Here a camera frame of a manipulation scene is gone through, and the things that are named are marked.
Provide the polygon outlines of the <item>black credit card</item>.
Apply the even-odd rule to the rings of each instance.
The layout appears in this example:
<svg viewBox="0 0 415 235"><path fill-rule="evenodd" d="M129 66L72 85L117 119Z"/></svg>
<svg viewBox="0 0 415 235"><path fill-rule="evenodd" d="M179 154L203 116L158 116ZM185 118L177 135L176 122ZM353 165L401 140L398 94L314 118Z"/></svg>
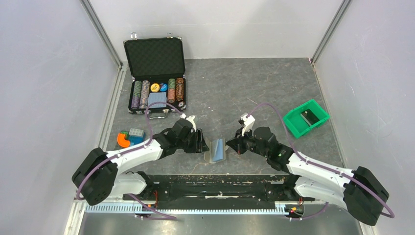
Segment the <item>black credit card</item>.
<svg viewBox="0 0 415 235"><path fill-rule="evenodd" d="M320 119L310 109L301 112L300 116L308 126L313 126L320 121Z"/></svg>

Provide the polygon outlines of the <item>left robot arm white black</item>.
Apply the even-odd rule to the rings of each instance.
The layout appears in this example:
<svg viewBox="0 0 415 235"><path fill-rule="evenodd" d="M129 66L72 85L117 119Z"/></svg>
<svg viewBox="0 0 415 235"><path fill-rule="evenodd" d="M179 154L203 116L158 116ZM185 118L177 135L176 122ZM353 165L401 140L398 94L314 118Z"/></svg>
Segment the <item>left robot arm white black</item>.
<svg viewBox="0 0 415 235"><path fill-rule="evenodd" d="M181 118L173 127L131 147L108 152L97 147L90 151L71 178L77 187L76 198L86 200L90 206L110 196L125 194L149 199L154 193L153 182L144 172L131 173L130 170L173 155L177 150L187 154L209 151L202 130L189 118Z"/></svg>

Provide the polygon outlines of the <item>olive card holder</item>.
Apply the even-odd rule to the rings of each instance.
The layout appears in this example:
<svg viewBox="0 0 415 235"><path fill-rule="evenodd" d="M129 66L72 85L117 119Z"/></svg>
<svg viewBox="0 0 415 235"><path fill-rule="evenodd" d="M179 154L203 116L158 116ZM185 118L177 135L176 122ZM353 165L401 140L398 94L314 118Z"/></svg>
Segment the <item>olive card holder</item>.
<svg viewBox="0 0 415 235"><path fill-rule="evenodd" d="M206 139L208 151L204 153L204 160L209 164L216 164L226 159L226 151L229 148L225 139L210 141Z"/></svg>

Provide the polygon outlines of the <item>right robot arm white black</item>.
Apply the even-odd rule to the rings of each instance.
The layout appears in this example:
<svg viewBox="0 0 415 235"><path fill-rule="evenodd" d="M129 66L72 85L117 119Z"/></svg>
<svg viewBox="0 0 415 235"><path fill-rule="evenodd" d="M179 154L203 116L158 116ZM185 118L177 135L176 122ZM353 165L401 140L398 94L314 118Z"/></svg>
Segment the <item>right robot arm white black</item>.
<svg viewBox="0 0 415 235"><path fill-rule="evenodd" d="M336 167L295 153L280 143L268 127L245 133L239 129L226 145L237 154L250 151L265 157L273 169L288 173L289 181L282 187L287 199L322 200L347 210L366 225L376 225L390 196L369 169Z"/></svg>

